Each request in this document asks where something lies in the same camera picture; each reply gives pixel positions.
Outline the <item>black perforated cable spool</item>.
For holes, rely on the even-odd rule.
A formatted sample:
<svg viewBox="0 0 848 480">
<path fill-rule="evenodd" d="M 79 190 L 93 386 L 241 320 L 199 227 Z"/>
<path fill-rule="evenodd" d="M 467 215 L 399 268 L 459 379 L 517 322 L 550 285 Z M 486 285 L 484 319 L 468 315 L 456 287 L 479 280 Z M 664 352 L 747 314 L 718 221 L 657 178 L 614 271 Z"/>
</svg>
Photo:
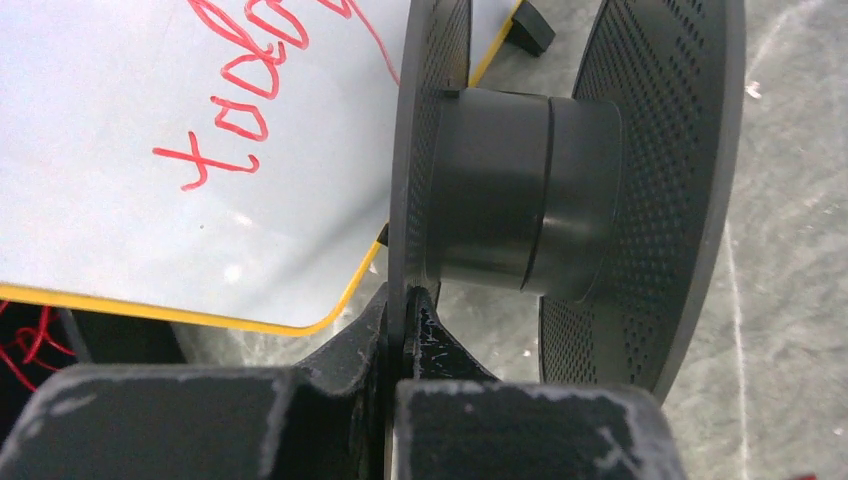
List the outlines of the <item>black perforated cable spool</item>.
<svg viewBox="0 0 848 480">
<path fill-rule="evenodd" d="M 745 73 L 741 1 L 605 1 L 568 97 L 469 83 L 472 5 L 411 4 L 389 220 L 388 344 L 442 281 L 539 299 L 546 383 L 664 399 L 709 288 Z"/>
</svg>

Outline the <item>black storage bin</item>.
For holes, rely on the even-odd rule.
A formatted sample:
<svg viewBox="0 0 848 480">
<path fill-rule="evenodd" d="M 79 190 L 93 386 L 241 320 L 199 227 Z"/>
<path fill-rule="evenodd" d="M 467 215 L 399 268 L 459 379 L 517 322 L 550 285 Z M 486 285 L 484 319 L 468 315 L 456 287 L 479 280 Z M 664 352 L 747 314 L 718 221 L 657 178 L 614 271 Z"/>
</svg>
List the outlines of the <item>black storage bin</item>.
<svg viewBox="0 0 848 480">
<path fill-rule="evenodd" d="M 182 364 L 186 357 L 165 321 L 1 302 L 1 437 L 36 388 L 78 363 Z"/>
</svg>

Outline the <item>yellow framed whiteboard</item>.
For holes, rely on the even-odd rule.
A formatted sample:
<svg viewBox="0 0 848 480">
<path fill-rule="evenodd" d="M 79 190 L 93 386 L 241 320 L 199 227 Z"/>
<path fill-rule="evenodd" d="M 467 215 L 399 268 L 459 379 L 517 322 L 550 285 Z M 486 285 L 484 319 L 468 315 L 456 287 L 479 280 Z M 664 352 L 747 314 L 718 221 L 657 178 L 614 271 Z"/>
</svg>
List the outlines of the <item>yellow framed whiteboard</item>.
<svg viewBox="0 0 848 480">
<path fill-rule="evenodd" d="M 388 216 L 408 1 L 5 1 L 1 296 L 290 336 Z"/>
</svg>

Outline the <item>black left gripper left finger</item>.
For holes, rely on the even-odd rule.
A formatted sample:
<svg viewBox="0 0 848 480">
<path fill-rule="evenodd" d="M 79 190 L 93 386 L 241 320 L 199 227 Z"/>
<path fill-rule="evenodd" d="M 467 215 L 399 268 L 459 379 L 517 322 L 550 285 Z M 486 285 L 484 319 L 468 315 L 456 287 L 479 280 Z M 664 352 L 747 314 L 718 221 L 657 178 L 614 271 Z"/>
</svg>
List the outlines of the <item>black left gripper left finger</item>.
<svg viewBox="0 0 848 480">
<path fill-rule="evenodd" d="M 1 449 L 5 479 L 379 479 L 388 290 L 302 361 L 92 365 L 48 379 Z"/>
</svg>

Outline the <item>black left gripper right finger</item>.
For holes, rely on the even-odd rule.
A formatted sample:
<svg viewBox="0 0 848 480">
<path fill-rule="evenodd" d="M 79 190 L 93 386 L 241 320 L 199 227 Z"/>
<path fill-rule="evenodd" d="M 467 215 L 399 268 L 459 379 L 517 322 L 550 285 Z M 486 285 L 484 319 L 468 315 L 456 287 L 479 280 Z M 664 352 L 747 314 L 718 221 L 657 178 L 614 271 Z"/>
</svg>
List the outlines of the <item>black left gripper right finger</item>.
<svg viewBox="0 0 848 480">
<path fill-rule="evenodd" d="M 409 377 L 395 389 L 399 479 L 683 479 L 659 405 L 641 389 L 496 379 L 441 324 L 406 307 Z"/>
</svg>

